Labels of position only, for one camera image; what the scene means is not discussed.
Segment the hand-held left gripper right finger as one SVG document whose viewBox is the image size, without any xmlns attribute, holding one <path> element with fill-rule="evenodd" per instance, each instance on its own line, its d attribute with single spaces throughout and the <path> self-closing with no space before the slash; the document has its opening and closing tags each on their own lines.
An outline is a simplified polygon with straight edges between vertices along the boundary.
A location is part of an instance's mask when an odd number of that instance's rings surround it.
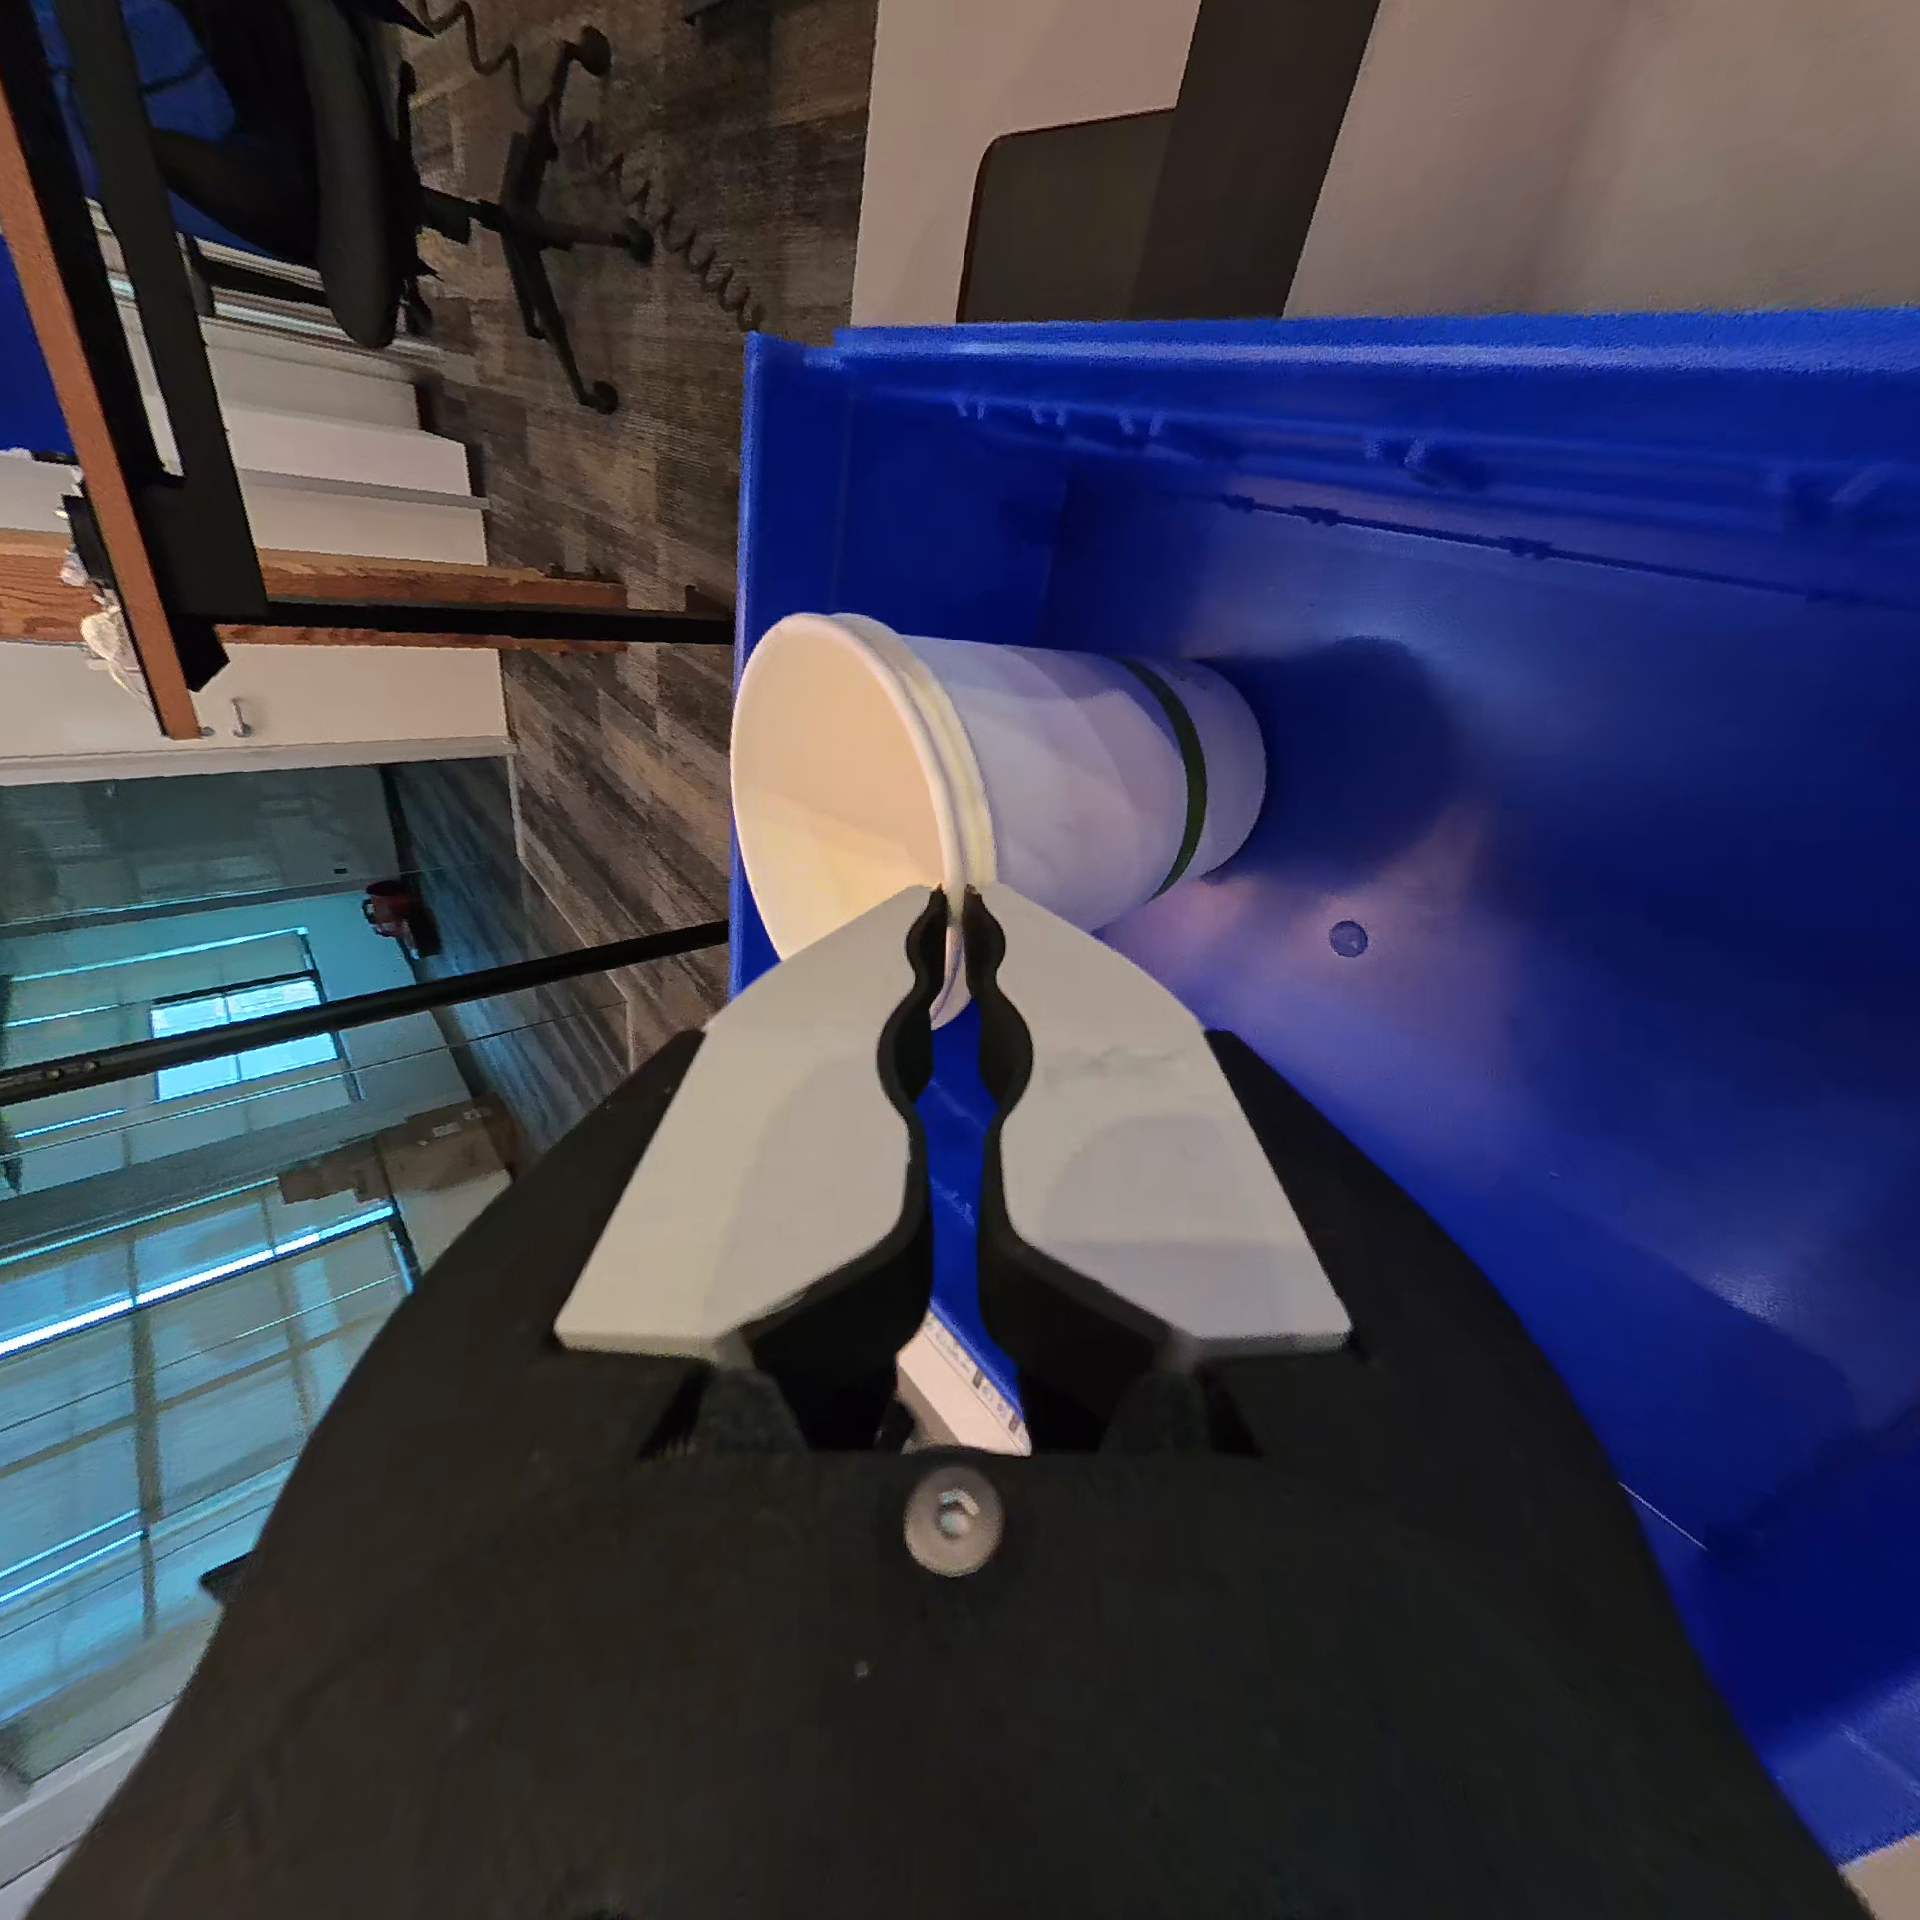
<svg viewBox="0 0 1920 1920">
<path fill-rule="evenodd" d="M 1096 1448 L 1149 1375 L 1336 1354 L 1353 1318 L 1199 1020 L 1003 882 L 966 891 L 992 1099 L 976 1298 L 1035 1451 Z"/>
</svg>

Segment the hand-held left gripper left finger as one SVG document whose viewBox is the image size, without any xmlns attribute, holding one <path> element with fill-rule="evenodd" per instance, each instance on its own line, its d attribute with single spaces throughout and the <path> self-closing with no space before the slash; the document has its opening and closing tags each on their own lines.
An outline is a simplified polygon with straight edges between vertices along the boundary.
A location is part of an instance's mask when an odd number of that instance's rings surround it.
<svg viewBox="0 0 1920 1920">
<path fill-rule="evenodd" d="M 559 1309 L 561 1348 L 754 1373 L 816 1448 L 877 1446 L 931 1290 L 919 1099 L 946 934 L 943 891 L 909 885 L 705 1024 Z"/>
</svg>

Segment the blue plastic bin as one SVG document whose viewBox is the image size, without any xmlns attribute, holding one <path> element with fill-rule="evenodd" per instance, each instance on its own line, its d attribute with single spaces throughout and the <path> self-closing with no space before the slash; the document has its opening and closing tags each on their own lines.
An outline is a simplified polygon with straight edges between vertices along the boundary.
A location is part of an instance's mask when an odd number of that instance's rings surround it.
<svg viewBox="0 0 1920 1920">
<path fill-rule="evenodd" d="M 793 613 L 1214 663 L 1110 942 L 1518 1307 L 1837 1864 L 1915 1840 L 1915 306 L 745 347 Z"/>
</svg>

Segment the stack of paper cups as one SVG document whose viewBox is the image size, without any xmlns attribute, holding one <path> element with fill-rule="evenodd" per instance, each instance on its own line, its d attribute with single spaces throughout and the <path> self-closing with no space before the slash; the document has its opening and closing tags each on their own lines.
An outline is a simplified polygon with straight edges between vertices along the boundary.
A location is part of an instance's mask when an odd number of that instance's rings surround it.
<svg viewBox="0 0 1920 1920">
<path fill-rule="evenodd" d="M 1011 886 L 1104 930 L 1251 834 L 1265 747 L 1246 698 L 1189 660 L 897 636 L 848 614 L 930 749 L 939 886 Z"/>
</svg>

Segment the brown-edged office desk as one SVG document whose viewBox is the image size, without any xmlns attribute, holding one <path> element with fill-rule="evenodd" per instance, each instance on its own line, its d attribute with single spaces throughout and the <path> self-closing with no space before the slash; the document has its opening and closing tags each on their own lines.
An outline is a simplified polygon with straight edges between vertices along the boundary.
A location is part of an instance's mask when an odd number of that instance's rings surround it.
<svg viewBox="0 0 1920 1920">
<path fill-rule="evenodd" d="M 78 549 L 127 629 L 159 732 L 197 738 L 197 694 L 229 666 L 226 639 L 616 648 L 731 639 L 731 614 L 686 610 L 328 603 L 270 597 L 211 382 L 185 238 L 152 151 L 118 5 L 55 5 L 72 60 L 98 195 L 80 178 L 32 5 L 3 5 L 3 235 L 80 467 Z M 424 18 L 463 30 L 469 5 Z M 705 276 L 695 229 L 621 207 Z"/>
</svg>

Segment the black pole stand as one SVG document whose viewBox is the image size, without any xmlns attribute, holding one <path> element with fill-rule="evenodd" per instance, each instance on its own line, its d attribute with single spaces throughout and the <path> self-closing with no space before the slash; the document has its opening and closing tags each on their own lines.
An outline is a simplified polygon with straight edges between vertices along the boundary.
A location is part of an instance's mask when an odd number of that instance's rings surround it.
<svg viewBox="0 0 1920 1920">
<path fill-rule="evenodd" d="M 282 1014 L 226 1022 L 170 1039 L 142 1039 L 120 1046 L 96 1046 L 47 1062 L 24 1062 L 1 1070 L 1 1104 L 39 1102 L 63 1092 L 115 1085 L 146 1072 L 203 1066 L 246 1048 L 281 1043 L 342 1036 L 359 1027 L 399 1016 L 432 1014 L 440 1008 L 488 1000 L 552 987 L 581 975 L 614 974 L 728 946 L 725 918 L 686 927 L 642 933 L 611 943 L 527 958 L 507 966 L 488 966 L 445 979 L 429 979 L 411 987 L 369 992 L 346 999 L 323 999 Z"/>
</svg>

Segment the black office chair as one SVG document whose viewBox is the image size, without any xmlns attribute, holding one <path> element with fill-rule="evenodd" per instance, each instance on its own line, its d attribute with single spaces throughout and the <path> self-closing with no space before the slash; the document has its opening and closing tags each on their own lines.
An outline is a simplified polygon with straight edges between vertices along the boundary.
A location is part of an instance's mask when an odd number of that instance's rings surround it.
<svg viewBox="0 0 1920 1920">
<path fill-rule="evenodd" d="M 611 248 L 639 264 L 654 235 L 637 219 L 611 230 L 550 219 L 538 196 L 559 160 L 557 114 L 574 71 L 603 79 L 607 39 L 583 26 L 561 40 L 543 94 L 522 108 L 498 199 L 457 199 L 418 173 L 415 71 L 385 61 L 383 28 L 426 34 L 403 5 L 182 2 L 185 28 L 231 104 L 221 140 L 155 127 L 162 180 L 237 243 L 319 276 L 330 317 L 357 344 L 395 340 L 419 319 L 419 232 L 469 245 L 490 230 L 507 260 L 518 317 L 559 359 L 576 403 L 609 416 L 616 390 L 577 367 L 546 256 Z"/>
</svg>

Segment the small blue bin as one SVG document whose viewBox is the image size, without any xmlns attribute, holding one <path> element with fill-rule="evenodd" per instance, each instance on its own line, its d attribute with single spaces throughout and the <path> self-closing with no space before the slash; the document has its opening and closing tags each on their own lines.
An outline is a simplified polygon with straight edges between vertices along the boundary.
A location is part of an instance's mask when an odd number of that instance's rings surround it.
<svg viewBox="0 0 1920 1920">
<path fill-rule="evenodd" d="M 71 460 L 72 439 L 21 291 L 8 243 L 1 243 L 0 248 L 0 299 L 1 450 L 18 447 L 39 458 Z"/>
</svg>

